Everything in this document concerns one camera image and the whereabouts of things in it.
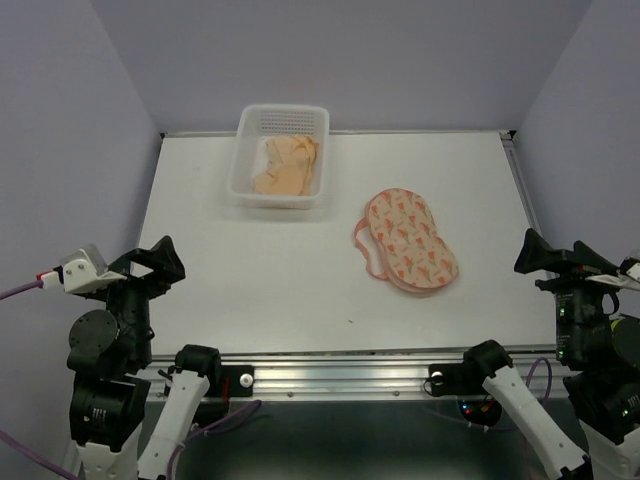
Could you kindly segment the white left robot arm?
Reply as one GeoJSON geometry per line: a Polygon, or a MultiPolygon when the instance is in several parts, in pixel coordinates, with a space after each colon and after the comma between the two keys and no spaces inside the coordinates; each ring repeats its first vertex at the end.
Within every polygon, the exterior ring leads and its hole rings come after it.
{"type": "Polygon", "coordinates": [[[103,303],[72,325],[67,366],[74,374],[71,438],[88,479],[167,479],[205,394],[222,382],[217,349],[186,345],[175,356],[165,409],[144,451],[138,449],[151,383],[151,300],[184,280],[172,239],[135,248],[106,263],[93,245],[63,260],[65,293],[103,303]]]}

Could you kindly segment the beige bra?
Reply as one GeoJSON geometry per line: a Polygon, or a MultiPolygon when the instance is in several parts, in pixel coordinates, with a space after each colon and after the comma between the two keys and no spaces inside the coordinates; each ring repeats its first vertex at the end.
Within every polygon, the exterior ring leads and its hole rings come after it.
{"type": "Polygon", "coordinates": [[[266,169],[253,181],[253,192],[275,196],[309,196],[319,144],[309,135],[279,135],[266,142],[266,169]]]}

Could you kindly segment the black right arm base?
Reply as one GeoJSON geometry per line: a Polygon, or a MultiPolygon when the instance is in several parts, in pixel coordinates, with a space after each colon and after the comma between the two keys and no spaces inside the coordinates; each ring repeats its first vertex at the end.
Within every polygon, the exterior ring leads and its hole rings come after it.
{"type": "Polygon", "coordinates": [[[462,363],[436,363],[427,369],[423,391],[432,398],[453,398],[461,420],[470,428],[499,430],[503,409],[475,377],[471,367],[462,363]]]}

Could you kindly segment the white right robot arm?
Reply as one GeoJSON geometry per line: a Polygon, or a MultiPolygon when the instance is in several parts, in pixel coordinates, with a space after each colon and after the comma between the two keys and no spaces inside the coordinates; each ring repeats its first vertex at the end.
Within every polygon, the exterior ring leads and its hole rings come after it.
{"type": "Polygon", "coordinates": [[[638,290],[639,258],[615,265],[581,241],[555,249],[528,229],[515,272],[549,273],[536,287],[555,308],[555,356],[562,385],[586,439],[580,448],[549,415],[496,341],[467,350],[463,384],[497,400],[550,479],[639,476],[639,319],[619,312],[618,294],[638,290]]]}

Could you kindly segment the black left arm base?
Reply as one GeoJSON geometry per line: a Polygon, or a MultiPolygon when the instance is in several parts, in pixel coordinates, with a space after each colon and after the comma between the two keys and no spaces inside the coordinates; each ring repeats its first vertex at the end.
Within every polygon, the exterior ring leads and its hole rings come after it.
{"type": "Polygon", "coordinates": [[[165,382],[165,394],[170,392],[175,380],[205,379],[205,385],[208,386],[205,398],[228,401],[253,395],[255,367],[251,364],[226,363],[218,349],[189,344],[176,354],[171,366],[159,371],[159,375],[165,382]]]}

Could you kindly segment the orange floral round laundry bag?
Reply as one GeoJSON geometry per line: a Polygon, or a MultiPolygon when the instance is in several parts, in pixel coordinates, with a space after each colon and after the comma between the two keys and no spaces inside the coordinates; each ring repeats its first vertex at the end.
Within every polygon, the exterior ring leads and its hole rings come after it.
{"type": "Polygon", "coordinates": [[[390,188],[371,198],[353,242],[370,276],[405,292],[429,295],[459,276],[456,256],[439,235],[427,202],[411,190],[390,188]]]}

